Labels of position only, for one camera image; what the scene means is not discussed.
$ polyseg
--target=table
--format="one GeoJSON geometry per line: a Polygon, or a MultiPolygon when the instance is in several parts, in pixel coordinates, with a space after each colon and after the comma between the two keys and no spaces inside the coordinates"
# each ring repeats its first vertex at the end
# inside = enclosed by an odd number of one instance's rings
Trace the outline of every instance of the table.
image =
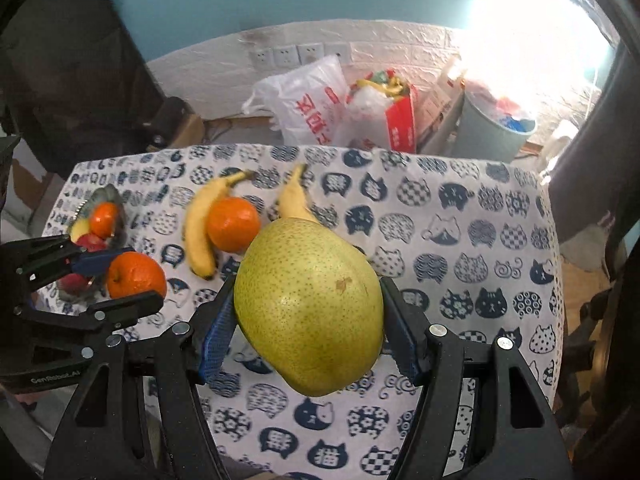
{"type": "MultiPolygon", "coordinates": [[[[95,186],[114,184],[126,202],[128,243],[160,262],[168,282],[160,313],[124,335],[155,336],[215,297],[241,260],[219,253],[212,282],[189,270],[180,231],[198,188],[235,168],[255,170],[255,179],[238,184],[234,195],[250,200],[267,224],[276,218],[280,184],[299,162],[308,164],[303,182],[322,224],[360,248],[431,322],[477,341],[512,338],[553,401],[564,325],[558,241],[546,190],[519,168],[385,150],[192,146],[78,164],[44,234],[66,231],[95,186]]],[[[54,286],[42,293],[52,311],[83,308],[60,301],[54,286]]],[[[463,387],[447,472],[459,469],[464,458],[473,387],[472,380],[463,387]]],[[[156,410],[152,378],[145,389],[149,409],[156,410]]],[[[344,390],[305,398],[239,330],[220,379],[199,393],[220,452],[299,480],[388,474],[419,396],[382,354],[344,390]]]]}

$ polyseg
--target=white tablecloth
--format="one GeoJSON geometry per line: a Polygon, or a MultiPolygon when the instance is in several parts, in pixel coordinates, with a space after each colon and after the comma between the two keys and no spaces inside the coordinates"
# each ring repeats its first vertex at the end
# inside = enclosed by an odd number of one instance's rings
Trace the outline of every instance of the white tablecloth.
{"type": "MultiPolygon", "coordinates": [[[[126,337],[155,336],[212,299],[241,260],[218,254],[220,272],[211,282],[191,273],[180,231],[194,192],[234,168],[256,170],[256,179],[238,184],[234,194],[253,202],[267,224],[279,186],[297,162],[308,164],[304,181],[315,215],[360,248],[377,272],[393,277],[406,301],[462,337],[511,337],[553,399],[564,323],[558,242],[546,190],[517,168],[383,150],[193,146],[79,164],[44,234],[65,231],[96,186],[116,185],[127,203],[129,243],[161,262],[168,281],[160,314],[140,320],[126,337]]],[[[54,286],[43,294],[56,312],[82,309],[61,302],[54,286]]],[[[218,384],[199,391],[221,452],[302,480],[388,474],[418,400],[418,390],[386,354],[343,391],[305,399],[239,330],[218,384]]],[[[466,382],[448,472],[464,457],[472,391],[466,382]]],[[[154,409],[153,380],[146,393],[154,409]]]]}

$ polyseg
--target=light blue trash can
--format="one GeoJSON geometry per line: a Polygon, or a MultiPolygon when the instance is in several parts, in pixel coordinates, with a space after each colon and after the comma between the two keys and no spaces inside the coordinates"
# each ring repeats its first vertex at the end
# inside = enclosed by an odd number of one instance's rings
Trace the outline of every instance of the light blue trash can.
{"type": "Polygon", "coordinates": [[[465,96],[456,142],[450,156],[511,162],[536,131],[534,122],[529,132],[516,132],[491,120],[465,96]]]}

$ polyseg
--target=electrical outlet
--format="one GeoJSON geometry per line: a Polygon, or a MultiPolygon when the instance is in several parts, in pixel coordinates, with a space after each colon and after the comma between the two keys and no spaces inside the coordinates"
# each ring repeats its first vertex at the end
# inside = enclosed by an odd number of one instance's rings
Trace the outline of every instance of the electrical outlet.
{"type": "Polygon", "coordinates": [[[340,63],[343,65],[351,63],[351,45],[347,42],[325,43],[324,55],[330,56],[331,54],[338,56],[338,59],[340,59],[340,63]]]}
{"type": "Polygon", "coordinates": [[[256,70],[273,70],[276,63],[273,60],[273,50],[260,48],[250,53],[251,63],[256,70]]]}
{"type": "Polygon", "coordinates": [[[324,57],[324,45],[322,43],[304,43],[298,46],[300,63],[307,65],[324,57]]]}
{"type": "Polygon", "coordinates": [[[300,58],[295,45],[273,47],[273,59],[280,68],[300,66],[300,58]]]}

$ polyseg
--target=orange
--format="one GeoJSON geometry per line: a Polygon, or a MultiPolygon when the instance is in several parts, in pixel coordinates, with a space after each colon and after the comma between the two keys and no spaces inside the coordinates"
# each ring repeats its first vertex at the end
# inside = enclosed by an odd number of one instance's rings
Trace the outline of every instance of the orange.
{"type": "Polygon", "coordinates": [[[118,206],[113,202],[98,204],[89,218],[89,229],[103,239],[113,236],[119,213],[118,206]]]}
{"type": "Polygon", "coordinates": [[[207,234],[225,253],[245,251],[260,230],[260,215],[254,205],[237,196],[215,202],[207,217],[207,234]]]}
{"type": "Polygon", "coordinates": [[[107,290],[112,299],[154,290],[166,296],[164,270],[146,254],[129,251],[116,256],[107,272],[107,290]]]}

